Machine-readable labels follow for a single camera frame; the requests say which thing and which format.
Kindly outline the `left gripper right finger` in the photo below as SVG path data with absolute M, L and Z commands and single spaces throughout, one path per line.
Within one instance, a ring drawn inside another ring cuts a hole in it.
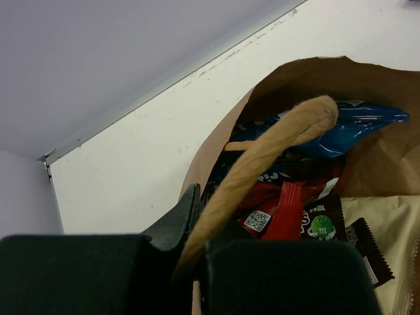
M 206 245 L 200 314 L 380 314 L 361 255 L 343 241 L 263 241 L 236 220 Z

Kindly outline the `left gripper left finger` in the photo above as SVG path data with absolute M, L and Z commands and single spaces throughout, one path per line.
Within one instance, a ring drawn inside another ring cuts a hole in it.
M 1 240 L 2 314 L 190 314 L 192 281 L 171 274 L 198 217 L 200 186 L 139 234 Z

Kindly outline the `red snack packet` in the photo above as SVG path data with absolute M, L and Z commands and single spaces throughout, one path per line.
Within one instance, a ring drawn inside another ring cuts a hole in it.
M 336 194 L 339 177 L 327 180 L 258 181 L 236 208 L 233 218 L 262 240 L 299 240 L 304 206 Z

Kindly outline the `brown paper bag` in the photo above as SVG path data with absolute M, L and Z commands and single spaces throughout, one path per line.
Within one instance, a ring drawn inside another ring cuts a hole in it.
M 250 90 L 207 137 L 192 160 L 184 186 L 203 188 L 203 208 L 180 255 L 173 280 L 195 276 L 192 312 L 200 314 L 200 280 L 206 245 L 233 219 L 259 176 L 292 146 L 336 125 L 335 101 L 361 100 L 407 112 L 364 137 L 345 154 L 335 191 L 342 198 L 419 196 L 419 72 L 355 62 L 346 57 L 306 58 L 275 69 Z M 288 111 L 256 140 L 229 142 L 237 124 L 263 121 Z M 214 189 L 208 179 L 220 154 L 243 151 Z M 414 258 L 413 304 L 419 313 L 419 242 Z

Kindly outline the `cream snack packet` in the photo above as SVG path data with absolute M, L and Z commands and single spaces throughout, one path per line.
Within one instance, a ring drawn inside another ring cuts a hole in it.
M 394 279 L 377 287 L 383 314 L 409 314 L 419 242 L 419 196 L 341 199 L 345 224 L 365 218 Z

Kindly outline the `blue snack bag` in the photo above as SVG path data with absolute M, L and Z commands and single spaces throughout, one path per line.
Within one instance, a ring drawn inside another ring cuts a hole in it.
M 407 112 L 389 106 L 361 100 L 335 102 L 339 110 L 336 125 L 314 140 L 287 149 L 259 176 L 259 181 L 281 186 L 283 181 L 328 181 L 340 177 L 345 165 L 345 154 L 364 137 L 391 123 L 405 123 L 410 120 Z M 256 140 L 287 112 L 263 121 L 235 125 L 229 142 Z M 242 154 L 241 150 L 222 152 L 211 171 L 208 185 L 215 189 Z

